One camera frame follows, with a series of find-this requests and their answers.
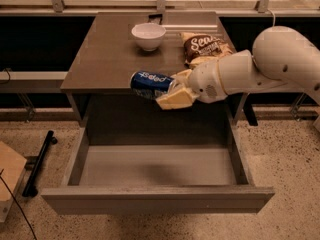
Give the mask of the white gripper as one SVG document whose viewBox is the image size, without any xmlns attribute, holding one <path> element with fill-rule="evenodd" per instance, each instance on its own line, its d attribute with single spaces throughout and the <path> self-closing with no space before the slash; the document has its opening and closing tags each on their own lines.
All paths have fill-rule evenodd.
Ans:
<svg viewBox="0 0 320 240">
<path fill-rule="evenodd" d="M 180 84 L 170 87 L 166 94 L 156 99 L 162 110 L 191 107 L 197 98 L 204 103 L 213 103 L 227 97 L 219 78 L 217 60 L 203 62 L 193 70 L 180 71 L 172 78 Z"/>
</svg>

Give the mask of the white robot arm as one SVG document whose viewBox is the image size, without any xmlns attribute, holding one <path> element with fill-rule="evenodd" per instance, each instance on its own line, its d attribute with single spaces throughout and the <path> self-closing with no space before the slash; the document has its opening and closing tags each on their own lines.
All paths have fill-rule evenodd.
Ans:
<svg viewBox="0 0 320 240">
<path fill-rule="evenodd" d="M 203 62 L 173 78 L 156 99 L 164 110 L 237 93 L 302 92 L 320 104 L 320 50 L 296 30 L 274 26 L 257 36 L 250 51 Z"/>
</svg>

